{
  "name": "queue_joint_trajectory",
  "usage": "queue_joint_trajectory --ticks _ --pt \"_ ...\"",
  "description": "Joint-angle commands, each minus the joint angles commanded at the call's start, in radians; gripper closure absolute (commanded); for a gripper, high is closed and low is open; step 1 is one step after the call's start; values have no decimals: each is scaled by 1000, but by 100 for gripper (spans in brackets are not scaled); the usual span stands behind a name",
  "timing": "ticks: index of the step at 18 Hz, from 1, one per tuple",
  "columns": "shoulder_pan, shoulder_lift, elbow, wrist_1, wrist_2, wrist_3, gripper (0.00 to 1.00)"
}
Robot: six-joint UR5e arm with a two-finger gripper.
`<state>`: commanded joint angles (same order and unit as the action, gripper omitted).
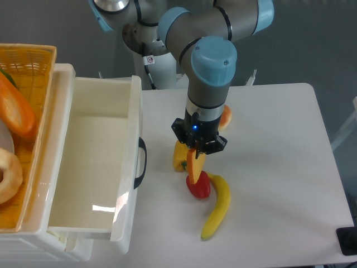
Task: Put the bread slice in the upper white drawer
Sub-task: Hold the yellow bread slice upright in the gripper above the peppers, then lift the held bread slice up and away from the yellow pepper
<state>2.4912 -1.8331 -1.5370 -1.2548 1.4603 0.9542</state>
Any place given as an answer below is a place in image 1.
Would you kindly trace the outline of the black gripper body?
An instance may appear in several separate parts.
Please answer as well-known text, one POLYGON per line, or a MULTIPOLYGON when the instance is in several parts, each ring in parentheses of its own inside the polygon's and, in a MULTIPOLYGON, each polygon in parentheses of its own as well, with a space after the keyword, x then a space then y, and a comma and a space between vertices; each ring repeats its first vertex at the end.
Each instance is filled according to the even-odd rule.
POLYGON ((218 127, 220 122, 219 116, 213 121, 201 121, 198 116, 190 115, 188 111, 185 111, 185 126, 192 132, 192 147, 196 147, 196 142, 203 138, 204 142, 214 141, 216 136, 219 135, 218 127))

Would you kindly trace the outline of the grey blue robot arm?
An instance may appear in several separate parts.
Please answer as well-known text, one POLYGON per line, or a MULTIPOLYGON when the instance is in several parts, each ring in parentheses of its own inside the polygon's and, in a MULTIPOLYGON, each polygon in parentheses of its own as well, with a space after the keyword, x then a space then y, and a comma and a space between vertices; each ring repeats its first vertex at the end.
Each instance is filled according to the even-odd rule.
POLYGON ((169 52, 189 79, 184 118, 172 124, 178 141, 197 154, 226 146, 219 121, 238 59, 234 43, 269 27, 272 1, 214 1, 198 15, 167 1, 90 1, 104 31, 131 27, 131 50, 142 56, 169 52))

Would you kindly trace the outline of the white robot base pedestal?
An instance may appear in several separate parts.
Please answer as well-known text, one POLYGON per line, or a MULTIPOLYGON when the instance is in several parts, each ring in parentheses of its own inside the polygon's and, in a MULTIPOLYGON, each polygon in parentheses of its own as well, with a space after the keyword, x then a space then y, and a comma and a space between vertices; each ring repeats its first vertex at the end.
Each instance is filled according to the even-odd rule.
POLYGON ((158 35, 158 27, 139 22, 127 24, 122 31, 124 44, 133 55, 136 75, 142 89, 175 89, 176 60, 158 35))

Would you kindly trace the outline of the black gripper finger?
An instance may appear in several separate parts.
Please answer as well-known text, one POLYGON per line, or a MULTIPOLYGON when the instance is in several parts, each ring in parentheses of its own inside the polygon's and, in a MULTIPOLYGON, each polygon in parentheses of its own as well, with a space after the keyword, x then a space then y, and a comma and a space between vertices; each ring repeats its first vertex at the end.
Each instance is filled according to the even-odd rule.
POLYGON ((186 128, 183 119, 176 118, 171 128, 180 143, 185 144, 187 147, 192 147, 192 132, 189 128, 186 128))
POLYGON ((223 136, 216 136, 214 141, 204 142, 203 138, 199 139, 196 142, 196 153, 195 159, 198 159, 201 154, 214 154, 220 151, 223 151, 228 140, 223 136))

